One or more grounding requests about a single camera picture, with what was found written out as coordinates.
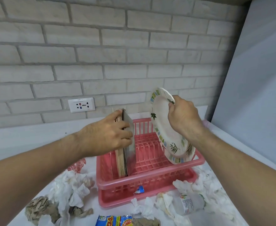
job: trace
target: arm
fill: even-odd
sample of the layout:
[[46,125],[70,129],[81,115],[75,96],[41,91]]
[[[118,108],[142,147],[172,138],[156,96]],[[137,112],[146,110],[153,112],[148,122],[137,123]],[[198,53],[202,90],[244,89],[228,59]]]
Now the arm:
[[77,133],[0,161],[0,225],[7,225],[57,175],[79,159],[103,155],[132,143],[115,111]]
[[222,141],[200,120],[192,102],[174,96],[168,119],[205,157],[250,226],[276,225],[276,171]]

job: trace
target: plastic bottle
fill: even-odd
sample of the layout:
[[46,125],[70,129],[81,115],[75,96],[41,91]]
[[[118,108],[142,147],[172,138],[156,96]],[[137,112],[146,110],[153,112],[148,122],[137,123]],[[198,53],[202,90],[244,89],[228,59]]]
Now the plastic bottle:
[[182,194],[173,198],[173,207],[176,213],[182,216],[204,209],[205,204],[204,197],[198,193]]

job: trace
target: white wall socket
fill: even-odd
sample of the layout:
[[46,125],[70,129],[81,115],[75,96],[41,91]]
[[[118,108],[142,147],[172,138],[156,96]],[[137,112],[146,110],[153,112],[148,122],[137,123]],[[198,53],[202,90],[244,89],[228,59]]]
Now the white wall socket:
[[71,113],[80,113],[95,110],[94,98],[69,99]]

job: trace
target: patterned plate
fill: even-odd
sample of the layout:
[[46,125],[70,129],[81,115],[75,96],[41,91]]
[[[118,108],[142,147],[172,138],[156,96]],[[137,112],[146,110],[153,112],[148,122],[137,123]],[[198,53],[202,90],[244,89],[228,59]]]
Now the patterned plate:
[[184,163],[192,159],[193,147],[182,135],[170,126],[168,121],[168,103],[175,103],[172,95],[163,88],[157,88],[151,95],[151,121],[160,140],[162,150],[167,159],[173,163]]

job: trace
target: white countertop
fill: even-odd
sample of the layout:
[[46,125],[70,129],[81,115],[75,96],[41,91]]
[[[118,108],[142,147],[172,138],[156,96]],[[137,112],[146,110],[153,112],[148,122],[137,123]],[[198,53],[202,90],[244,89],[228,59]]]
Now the white countertop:
[[[206,112],[207,107],[199,107],[200,117],[203,118]],[[145,118],[149,117],[149,113],[138,113],[131,114],[132,119]],[[15,128],[5,128],[0,129],[0,139],[5,141],[0,141],[0,159],[6,158],[18,154],[20,152],[25,152],[30,149],[42,146],[54,140],[57,140],[65,135],[78,131],[83,126],[98,121],[101,118],[94,119],[85,119],[79,121],[66,121],[58,122],[52,124],[42,124],[42,125],[33,125],[33,126],[24,126],[24,127],[15,127]],[[274,168],[276,170],[276,165],[271,161],[267,160],[254,150],[248,148],[238,140],[234,139],[227,133],[223,132],[221,129],[217,128],[208,121],[204,122],[205,125],[218,137],[236,147],[237,149],[245,152],[246,154],[254,157],[255,159],[265,163],[266,165]],[[87,165],[89,165],[90,176],[95,180],[95,169],[96,169],[96,157],[87,158]],[[47,185],[37,196],[43,196],[48,193],[51,185]],[[170,191],[172,194],[176,194],[178,191]],[[76,218],[73,219],[71,225],[75,226],[87,226],[94,225],[96,223],[98,215],[127,215],[130,214],[133,210],[133,205],[131,203],[122,205],[119,207],[111,209],[103,209],[98,204],[98,193],[97,188],[91,190],[91,194],[88,195],[85,200],[85,208],[93,208],[94,214],[87,216],[86,218]],[[155,217],[161,220],[162,226],[174,225],[173,221],[169,219],[161,210],[158,210],[154,207],[153,209]],[[204,211],[199,211],[189,215],[189,218],[193,226],[231,226],[233,223],[227,219],[224,219],[218,214],[208,214]],[[24,215],[24,210],[22,210],[9,224],[9,226],[33,226],[32,223],[27,221],[27,218]]]

